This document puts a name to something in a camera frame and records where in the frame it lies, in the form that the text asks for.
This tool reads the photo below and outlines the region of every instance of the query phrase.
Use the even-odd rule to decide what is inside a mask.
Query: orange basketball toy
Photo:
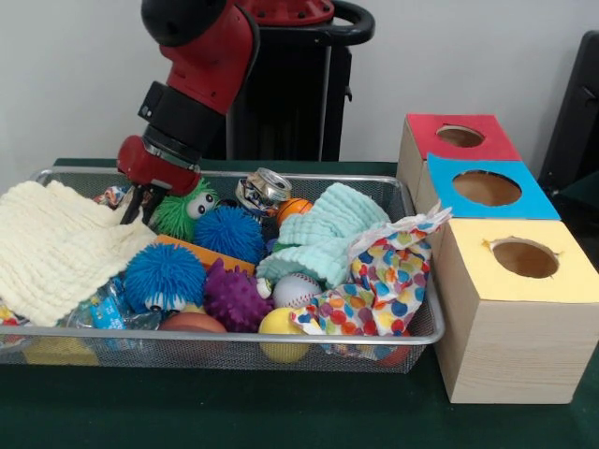
[[[294,213],[306,213],[312,208],[312,203],[307,199],[302,198],[291,198],[284,203],[279,205],[279,212],[277,213],[277,224],[279,227],[283,222]]]

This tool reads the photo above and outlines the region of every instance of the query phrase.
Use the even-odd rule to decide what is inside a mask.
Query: purple spiky ball
[[[240,272],[239,267],[226,271],[222,259],[218,259],[208,270],[204,309],[228,332],[257,332],[272,310],[272,301],[258,294],[256,278]]]

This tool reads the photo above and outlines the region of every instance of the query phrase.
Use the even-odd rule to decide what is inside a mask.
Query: white wall
[[[377,19],[355,47],[343,159],[396,160],[408,112],[492,113],[534,173],[596,0],[357,0]]]
[[[377,19],[354,48],[344,160],[397,159],[409,111],[496,113],[542,163],[596,0],[358,0]],[[57,157],[114,157],[168,63],[139,0],[0,2],[0,191]]]

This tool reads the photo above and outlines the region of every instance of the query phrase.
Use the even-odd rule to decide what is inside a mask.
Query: light green washcloth
[[[372,199],[344,184],[332,184],[303,215],[291,215],[281,226],[278,243],[299,245],[273,253],[256,275],[278,282],[290,273],[304,273],[328,288],[345,282],[347,252],[356,236],[389,223]]]

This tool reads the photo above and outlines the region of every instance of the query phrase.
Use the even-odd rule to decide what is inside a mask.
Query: blue spiky ball
[[[257,265],[264,256],[262,226],[241,208],[223,206],[196,222],[194,244]]]
[[[181,311],[186,303],[201,307],[206,270],[184,247],[150,245],[129,262],[125,298],[136,313]]]

